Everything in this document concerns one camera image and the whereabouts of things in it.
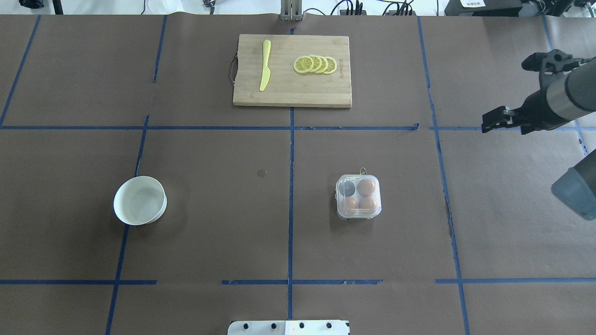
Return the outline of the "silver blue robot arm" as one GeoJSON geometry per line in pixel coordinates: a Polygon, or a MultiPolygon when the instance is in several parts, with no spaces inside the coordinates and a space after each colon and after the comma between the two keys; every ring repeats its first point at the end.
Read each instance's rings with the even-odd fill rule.
{"type": "Polygon", "coordinates": [[[577,57],[560,49],[528,55],[521,67],[538,74],[538,89],[518,107],[502,105],[481,117],[481,131],[519,129],[522,135],[551,132],[575,139],[578,155],[550,185],[550,193],[585,221],[595,220],[595,152],[574,122],[595,113],[595,58],[577,57]]]}

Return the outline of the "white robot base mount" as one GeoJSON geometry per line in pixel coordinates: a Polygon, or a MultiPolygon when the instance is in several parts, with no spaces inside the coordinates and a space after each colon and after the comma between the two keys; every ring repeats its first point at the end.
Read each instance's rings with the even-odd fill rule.
{"type": "Polygon", "coordinates": [[[230,323],[228,335],[349,335],[344,320],[265,320],[230,323]]]}

